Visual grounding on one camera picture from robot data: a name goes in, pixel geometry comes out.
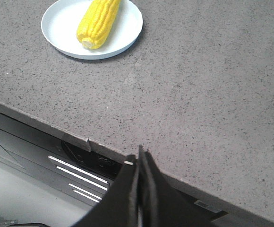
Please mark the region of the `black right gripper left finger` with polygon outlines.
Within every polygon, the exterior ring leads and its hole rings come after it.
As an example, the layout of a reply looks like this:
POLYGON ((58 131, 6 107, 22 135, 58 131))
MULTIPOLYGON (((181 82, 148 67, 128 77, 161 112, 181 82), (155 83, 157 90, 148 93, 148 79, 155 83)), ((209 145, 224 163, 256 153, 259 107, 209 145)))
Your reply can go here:
POLYGON ((101 202, 81 220, 78 227, 136 227, 138 167, 135 155, 128 155, 113 185, 101 202))

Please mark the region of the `grey vented robot base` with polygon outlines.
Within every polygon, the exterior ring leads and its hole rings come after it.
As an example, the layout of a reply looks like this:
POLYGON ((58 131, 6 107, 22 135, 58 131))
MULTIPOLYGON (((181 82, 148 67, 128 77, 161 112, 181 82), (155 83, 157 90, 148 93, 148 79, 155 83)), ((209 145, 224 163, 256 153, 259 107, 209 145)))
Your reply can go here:
POLYGON ((68 227, 97 205, 122 165, 0 113, 0 227, 68 227))

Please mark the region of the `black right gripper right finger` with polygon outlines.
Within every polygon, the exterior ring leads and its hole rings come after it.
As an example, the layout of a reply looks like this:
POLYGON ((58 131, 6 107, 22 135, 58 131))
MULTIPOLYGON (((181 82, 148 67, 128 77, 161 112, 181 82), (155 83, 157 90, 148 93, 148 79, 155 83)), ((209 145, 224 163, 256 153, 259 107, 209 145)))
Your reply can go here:
POLYGON ((152 155, 139 145, 138 198, 144 227, 213 227, 165 180, 152 155))

